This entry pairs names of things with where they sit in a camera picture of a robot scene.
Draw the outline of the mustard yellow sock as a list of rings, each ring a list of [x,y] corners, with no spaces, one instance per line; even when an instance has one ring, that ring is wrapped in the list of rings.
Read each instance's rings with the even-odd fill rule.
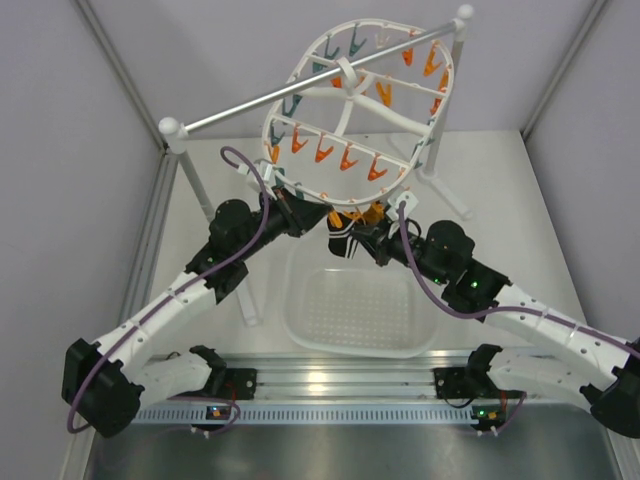
[[[385,218],[385,207],[381,202],[372,203],[362,214],[365,225],[377,225]]]

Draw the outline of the black striped sock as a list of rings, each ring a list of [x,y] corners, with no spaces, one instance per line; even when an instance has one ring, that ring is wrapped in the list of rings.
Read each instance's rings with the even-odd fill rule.
[[[354,225],[355,220],[350,212],[333,210],[327,215],[327,228],[330,237],[348,236]]]
[[[360,252],[367,253],[365,247],[357,241],[350,231],[330,232],[328,249],[334,256],[353,259]]]

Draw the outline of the white oval clip hanger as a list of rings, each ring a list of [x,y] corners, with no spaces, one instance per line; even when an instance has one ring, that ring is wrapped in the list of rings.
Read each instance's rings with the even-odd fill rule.
[[[289,77],[330,78],[276,101],[262,130],[263,158],[275,165],[273,188],[337,209],[361,207],[392,194],[420,163],[448,104],[454,60],[442,34],[364,18],[337,25],[311,43]],[[339,168],[347,143],[359,163]],[[387,174],[367,174],[376,153]]]

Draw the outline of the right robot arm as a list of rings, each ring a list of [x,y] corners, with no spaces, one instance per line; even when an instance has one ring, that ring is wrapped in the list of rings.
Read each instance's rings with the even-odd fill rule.
[[[410,233],[405,224],[394,231],[386,220],[359,225],[351,235],[378,265],[395,260],[409,268],[446,314],[506,331],[545,352],[544,358],[521,357],[504,347],[481,345],[466,365],[473,393],[550,397],[585,410],[617,434],[638,438],[637,341],[580,324],[475,260],[474,241],[453,221],[437,221],[423,236]]]

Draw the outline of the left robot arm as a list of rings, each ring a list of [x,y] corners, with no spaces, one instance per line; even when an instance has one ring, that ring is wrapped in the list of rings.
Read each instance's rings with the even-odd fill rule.
[[[175,396],[214,397],[226,384],[227,364],[211,347],[178,356],[154,356],[191,320],[212,310],[248,275],[246,262],[282,235],[299,238],[330,206],[303,200],[284,188],[259,198],[257,211],[240,199],[218,206],[209,239],[174,282],[135,316],[98,339],[75,341],[66,351],[62,392],[67,428],[82,417],[104,438],[122,432],[148,406]]]

